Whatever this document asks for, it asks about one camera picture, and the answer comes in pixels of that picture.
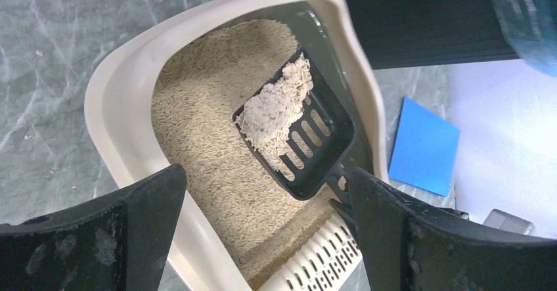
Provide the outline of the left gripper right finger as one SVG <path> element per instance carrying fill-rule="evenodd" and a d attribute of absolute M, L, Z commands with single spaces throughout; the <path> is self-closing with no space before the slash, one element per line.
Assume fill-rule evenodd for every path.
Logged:
<path fill-rule="evenodd" d="M 372 290 L 555 290 L 556 241 L 494 229 L 355 169 L 348 181 Z"/>

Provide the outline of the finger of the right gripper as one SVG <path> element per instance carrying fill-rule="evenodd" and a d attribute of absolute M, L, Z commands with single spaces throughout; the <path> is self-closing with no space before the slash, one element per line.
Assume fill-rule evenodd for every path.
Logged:
<path fill-rule="evenodd" d="M 329 204 L 346 224 L 355 242 L 358 242 L 359 238 L 357 233 L 357 225 L 353 217 L 351 200 L 349 198 L 345 198 L 344 200 L 331 198 L 329 200 Z"/>

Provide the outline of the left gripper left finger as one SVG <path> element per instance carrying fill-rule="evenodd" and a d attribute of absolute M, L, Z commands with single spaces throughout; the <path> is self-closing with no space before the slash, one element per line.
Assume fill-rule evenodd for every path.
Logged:
<path fill-rule="evenodd" d="M 157 290 L 187 188 L 174 164 L 77 206 L 1 225 L 2 290 Z"/>

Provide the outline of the black litter scoop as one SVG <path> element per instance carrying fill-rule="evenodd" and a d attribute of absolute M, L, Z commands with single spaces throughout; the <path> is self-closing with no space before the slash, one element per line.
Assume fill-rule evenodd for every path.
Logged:
<path fill-rule="evenodd" d="M 349 195 L 338 186 L 338 181 L 345 175 L 341 160 L 354 144 L 356 129 L 344 105 L 303 47 L 299 47 L 282 66 L 286 67 L 299 58 L 309 61 L 314 87 L 307 94 L 308 101 L 302 102 L 301 118 L 289 128 L 286 143 L 302 167 L 299 168 L 286 154 L 279 156 L 280 163 L 292 174 L 289 179 L 271 167 L 245 133 L 240 136 L 267 173 L 296 200 L 312 198 L 327 183 L 340 202 L 348 206 Z"/>

